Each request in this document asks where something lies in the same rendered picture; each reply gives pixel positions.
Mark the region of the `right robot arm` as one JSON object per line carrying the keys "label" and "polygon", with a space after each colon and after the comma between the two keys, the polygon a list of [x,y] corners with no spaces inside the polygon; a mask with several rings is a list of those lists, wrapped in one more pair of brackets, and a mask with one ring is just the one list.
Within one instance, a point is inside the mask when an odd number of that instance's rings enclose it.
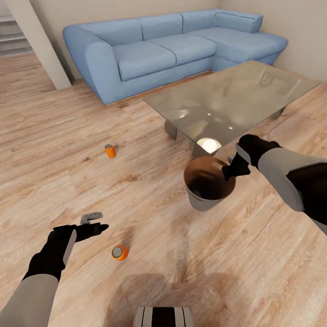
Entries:
{"label": "right robot arm", "polygon": [[245,134],[236,144],[237,153],[222,166],[226,181],[248,175],[248,164],[267,178],[283,201],[304,212],[327,235],[327,159],[307,156],[281,147],[257,135]]}

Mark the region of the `trash can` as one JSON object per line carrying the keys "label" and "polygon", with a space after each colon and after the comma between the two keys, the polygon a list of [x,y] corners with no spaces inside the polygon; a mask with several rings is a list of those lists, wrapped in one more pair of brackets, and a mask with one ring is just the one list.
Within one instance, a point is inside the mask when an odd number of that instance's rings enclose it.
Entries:
{"label": "trash can", "polygon": [[[223,171],[211,165],[217,162],[227,166],[224,161],[214,157],[197,157],[185,167],[183,178],[188,192],[191,206],[198,211],[208,211],[220,201],[229,196],[236,187],[236,176],[227,181]],[[193,193],[194,190],[205,188],[210,193],[210,198],[200,198]]]}

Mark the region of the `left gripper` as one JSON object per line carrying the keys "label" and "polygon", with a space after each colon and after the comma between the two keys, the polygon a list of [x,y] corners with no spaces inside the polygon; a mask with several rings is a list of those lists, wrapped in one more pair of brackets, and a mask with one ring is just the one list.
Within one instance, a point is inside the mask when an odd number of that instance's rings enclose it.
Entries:
{"label": "left gripper", "polygon": [[84,228],[83,240],[88,239],[93,236],[100,235],[102,233],[102,231],[109,228],[109,225],[107,225],[107,224],[100,225],[100,223],[86,224],[86,225],[81,225],[81,226]]}

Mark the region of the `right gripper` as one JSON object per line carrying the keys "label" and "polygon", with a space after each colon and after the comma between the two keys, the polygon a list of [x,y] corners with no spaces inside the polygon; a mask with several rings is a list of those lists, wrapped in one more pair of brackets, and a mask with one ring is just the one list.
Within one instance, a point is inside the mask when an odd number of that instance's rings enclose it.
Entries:
{"label": "right gripper", "polygon": [[239,166],[234,159],[230,165],[222,166],[222,171],[225,175],[226,181],[232,176],[248,175],[250,174],[250,169],[247,166]]}

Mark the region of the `can of soda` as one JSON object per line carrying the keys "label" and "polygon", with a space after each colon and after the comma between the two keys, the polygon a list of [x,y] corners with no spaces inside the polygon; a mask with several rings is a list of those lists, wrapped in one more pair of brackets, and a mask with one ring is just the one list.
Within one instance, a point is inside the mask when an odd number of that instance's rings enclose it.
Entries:
{"label": "can of soda", "polygon": [[107,155],[110,158],[114,158],[116,156],[115,150],[114,150],[113,146],[110,144],[105,145],[105,151],[107,152]]}
{"label": "can of soda", "polygon": [[111,256],[115,260],[123,261],[128,257],[128,249],[122,245],[117,245],[112,249]]}
{"label": "can of soda", "polygon": [[200,198],[206,198],[206,199],[210,198],[210,193],[205,188],[194,190],[193,193],[199,196]]}

